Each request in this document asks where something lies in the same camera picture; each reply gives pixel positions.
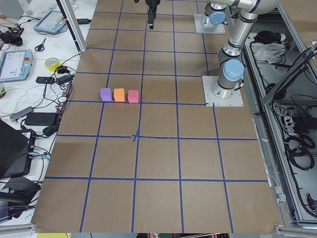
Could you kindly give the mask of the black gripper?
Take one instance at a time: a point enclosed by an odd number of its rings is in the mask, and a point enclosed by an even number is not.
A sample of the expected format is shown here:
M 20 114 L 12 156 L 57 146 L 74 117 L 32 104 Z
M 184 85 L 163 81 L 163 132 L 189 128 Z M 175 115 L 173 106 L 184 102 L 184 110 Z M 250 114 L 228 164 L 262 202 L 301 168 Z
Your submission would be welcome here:
M 154 21 L 156 19 L 157 6 L 160 4 L 160 0 L 145 0 L 145 3 L 149 6 L 148 10 L 148 25 L 150 29 L 154 29 Z

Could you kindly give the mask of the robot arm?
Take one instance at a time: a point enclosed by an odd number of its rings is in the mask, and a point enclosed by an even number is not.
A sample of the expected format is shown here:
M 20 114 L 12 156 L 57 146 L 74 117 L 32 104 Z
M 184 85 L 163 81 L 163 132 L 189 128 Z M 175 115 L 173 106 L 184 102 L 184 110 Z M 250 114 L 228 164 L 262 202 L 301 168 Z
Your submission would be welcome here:
M 225 21 L 225 9 L 229 6 L 241 8 L 233 31 L 226 44 L 218 52 L 220 75 L 212 87 L 212 93 L 222 99 L 229 99 L 238 81 L 244 73 L 241 62 L 241 49 L 253 24 L 261 14 L 266 14 L 275 9 L 278 0 L 210 0 L 205 7 L 203 26 L 211 27 Z

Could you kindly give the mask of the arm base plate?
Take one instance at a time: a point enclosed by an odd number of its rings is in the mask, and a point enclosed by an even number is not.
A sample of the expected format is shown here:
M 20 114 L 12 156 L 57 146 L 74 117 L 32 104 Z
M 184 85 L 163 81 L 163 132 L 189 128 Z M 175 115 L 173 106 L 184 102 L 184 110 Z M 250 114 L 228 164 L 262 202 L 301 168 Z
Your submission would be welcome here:
M 200 34 L 225 34 L 224 21 L 224 12 L 214 12 L 210 16 L 194 14 L 195 30 Z
M 203 76 L 205 105 L 207 107 L 243 107 L 239 83 L 233 89 L 223 89 L 218 84 L 218 76 Z

